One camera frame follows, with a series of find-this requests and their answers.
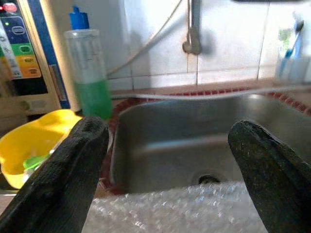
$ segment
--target sink basin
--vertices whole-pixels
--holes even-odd
[[[255,122],[311,162],[311,117],[278,100],[250,95],[144,103],[120,115],[110,179],[125,193],[242,181],[227,135]]]

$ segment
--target green dish soap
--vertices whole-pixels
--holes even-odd
[[[86,13],[74,6],[69,14],[73,30],[64,33],[74,70],[74,86],[83,115],[109,119],[112,100],[106,80],[103,50],[98,30],[89,29]]]

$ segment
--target blue bottle cap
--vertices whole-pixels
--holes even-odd
[[[76,29],[89,29],[87,13],[80,12],[77,6],[73,6],[73,12],[69,13],[71,28]]]

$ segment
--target white cable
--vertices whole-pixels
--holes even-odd
[[[171,95],[148,95],[148,94],[128,94],[128,95],[113,95],[112,99],[160,99],[160,100],[215,100],[215,99],[226,99],[232,97],[238,97],[243,95],[252,94],[264,94],[271,92],[288,92],[288,91],[305,91],[311,90],[311,85],[293,85],[285,87],[272,87],[272,88],[260,88],[246,91],[230,92],[226,94],[207,95],[207,96],[171,96]]]
[[[175,14],[177,8],[179,7],[180,3],[182,2],[182,0],[179,0],[179,2],[177,3],[177,5],[174,7],[172,13],[170,14],[170,16],[166,19],[166,21],[164,22],[164,24],[161,26],[161,28],[155,32],[148,40],[148,42],[138,51],[136,52],[133,56],[131,56],[128,61],[110,71],[108,71],[107,75],[113,74],[115,72],[117,72],[118,70],[122,69],[123,67],[127,66],[128,64],[130,64],[135,58],[137,58],[147,47],[149,47],[152,43],[153,40],[157,37],[157,35],[163,30],[163,28],[167,25],[167,23],[171,20],[171,18],[173,17],[173,15]]]

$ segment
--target yellow container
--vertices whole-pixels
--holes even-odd
[[[57,110],[24,124],[1,138],[1,171],[8,183],[14,188],[21,188],[24,185],[24,160],[47,155],[80,119],[71,110]]]

